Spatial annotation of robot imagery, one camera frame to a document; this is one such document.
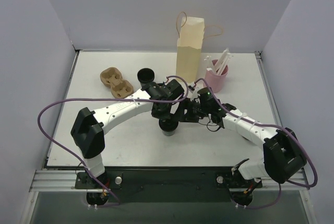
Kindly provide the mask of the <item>black cup lid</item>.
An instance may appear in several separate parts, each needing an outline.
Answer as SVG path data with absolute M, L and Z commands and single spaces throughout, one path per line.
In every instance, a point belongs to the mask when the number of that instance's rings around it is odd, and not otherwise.
M 164 132 L 172 132 L 172 131 L 175 131 L 177 129 L 178 123 L 177 122 L 171 122 L 170 120 L 168 120 L 168 121 L 165 121 L 165 122 L 160 122 L 159 127 Z

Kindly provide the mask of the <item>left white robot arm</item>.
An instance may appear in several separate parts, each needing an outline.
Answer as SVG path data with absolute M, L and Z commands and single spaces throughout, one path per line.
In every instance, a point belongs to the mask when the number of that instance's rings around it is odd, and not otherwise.
M 105 184 L 105 167 L 102 151 L 105 148 L 104 135 L 121 123 L 157 106 L 163 113 L 169 112 L 174 100 L 185 90 L 175 79 L 167 84 L 150 82 L 125 98 L 125 101 L 95 109 L 81 109 L 75 119 L 70 134 L 78 146 L 85 167 L 90 172 L 87 181 L 95 188 Z

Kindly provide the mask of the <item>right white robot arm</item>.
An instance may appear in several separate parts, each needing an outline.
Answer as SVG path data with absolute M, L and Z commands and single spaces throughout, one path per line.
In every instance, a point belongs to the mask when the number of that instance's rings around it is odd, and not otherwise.
M 304 153 L 293 140 L 292 130 L 262 126 L 235 106 L 220 104 L 208 88 L 189 88 L 192 96 L 181 102 L 186 110 L 183 122 L 198 122 L 206 117 L 218 129 L 238 133 L 263 152 L 257 159 L 245 158 L 232 167 L 231 179 L 235 185 L 243 186 L 260 178 L 283 184 L 307 164 Z

